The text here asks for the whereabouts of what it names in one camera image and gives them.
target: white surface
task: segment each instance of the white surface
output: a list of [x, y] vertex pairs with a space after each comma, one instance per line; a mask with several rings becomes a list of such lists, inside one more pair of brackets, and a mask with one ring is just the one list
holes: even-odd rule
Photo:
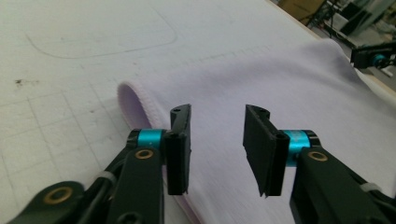
[[169, 127], [169, 110], [191, 104], [186, 199], [203, 223], [293, 223], [295, 169], [287, 169], [282, 197], [259, 197], [242, 146], [245, 104], [268, 109], [278, 129], [313, 130], [337, 159], [395, 193], [396, 107], [365, 86], [331, 40], [134, 78], [120, 85], [119, 99], [128, 123], [142, 128], [145, 120]]
[[121, 80], [314, 39], [262, 0], [7, 0], [0, 30], [0, 222], [121, 150]]

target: white towel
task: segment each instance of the white towel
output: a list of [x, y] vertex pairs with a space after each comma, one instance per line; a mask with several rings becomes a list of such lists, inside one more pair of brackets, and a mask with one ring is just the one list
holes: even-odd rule
[[313, 130], [336, 158], [394, 193], [396, 110], [361, 82], [331, 40], [142, 76], [120, 84], [119, 102], [132, 128], [164, 129], [170, 109], [191, 104], [185, 200], [193, 222], [293, 223], [295, 169], [287, 169], [281, 197], [259, 196], [242, 146], [246, 104], [268, 109], [279, 130]]

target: white cloth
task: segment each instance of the white cloth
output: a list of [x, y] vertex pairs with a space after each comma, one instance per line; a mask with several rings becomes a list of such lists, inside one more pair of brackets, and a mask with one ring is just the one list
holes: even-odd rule
[[191, 104], [185, 199], [201, 223], [293, 223], [295, 169], [287, 169], [281, 197], [259, 196], [242, 146], [246, 104], [268, 109], [279, 130], [313, 130], [336, 158], [394, 193], [396, 110], [361, 82], [331, 40], [125, 81], [119, 102], [132, 128], [164, 129], [170, 109]]

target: fabric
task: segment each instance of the fabric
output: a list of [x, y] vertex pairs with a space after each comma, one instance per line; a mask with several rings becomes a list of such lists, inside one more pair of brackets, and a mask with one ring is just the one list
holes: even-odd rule
[[169, 110], [191, 104], [190, 187], [180, 201], [195, 223], [294, 223], [295, 168], [287, 168], [281, 197], [259, 196], [242, 146], [246, 104], [269, 110], [279, 130], [313, 130], [325, 149], [393, 196], [396, 111], [331, 40], [125, 81], [119, 102], [132, 128], [164, 129]]

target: cardboard box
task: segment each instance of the cardboard box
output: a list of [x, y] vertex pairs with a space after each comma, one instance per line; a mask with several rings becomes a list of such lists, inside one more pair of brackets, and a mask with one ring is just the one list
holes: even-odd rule
[[280, 0], [278, 6], [297, 21], [307, 25], [325, 0]]

